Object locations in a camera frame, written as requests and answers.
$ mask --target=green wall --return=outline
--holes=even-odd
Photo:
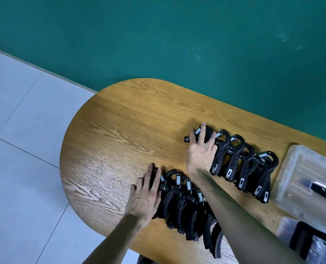
[[[0,0],[0,50],[95,90],[164,79],[326,140],[326,0]]]

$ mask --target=wooden tabletop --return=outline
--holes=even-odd
[[[107,236],[123,216],[130,185],[144,174],[149,163],[185,172],[188,144],[183,137],[204,121],[215,130],[240,134],[258,152],[275,152],[279,166],[294,144],[326,156],[326,142],[319,138],[164,80],[131,79],[94,95],[68,127],[60,174],[71,206],[88,226]],[[272,174],[272,184],[278,171]],[[285,212],[272,202],[261,204],[223,178],[215,180],[275,232]],[[152,220],[130,248],[161,263],[237,262],[225,239],[222,258],[215,260],[202,239],[186,241],[162,219]]]

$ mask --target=floor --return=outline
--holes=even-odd
[[[93,95],[0,53],[0,264],[82,263],[105,238],[71,208],[59,172],[65,131]]]

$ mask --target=person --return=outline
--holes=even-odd
[[[217,151],[214,144],[216,133],[213,132],[210,140],[204,143],[205,129],[203,123],[198,142],[194,130],[191,131],[185,159],[186,171],[209,203],[236,259],[240,264],[304,263],[214,181],[209,169]],[[131,185],[123,218],[83,264],[121,263],[130,242],[148,225],[161,201],[161,192],[158,191],[161,169],[158,169],[150,189],[152,168],[153,165],[150,164],[144,177],[138,178],[136,185]]]

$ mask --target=table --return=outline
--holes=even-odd
[[[66,196],[78,216],[107,236],[121,219],[130,184],[150,162],[185,172],[183,137],[205,121],[215,130],[240,134],[258,152],[271,150],[280,165],[288,148],[305,145],[326,156],[326,142],[261,116],[151,78],[122,81],[103,89],[74,116],[65,134],[60,174]],[[272,174],[272,184],[279,172]],[[270,202],[261,204],[234,184],[215,178],[241,206],[272,232],[286,215]],[[184,235],[155,219],[130,248],[161,263],[237,263],[223,239],[222,259],[213,259],[203,241]]]

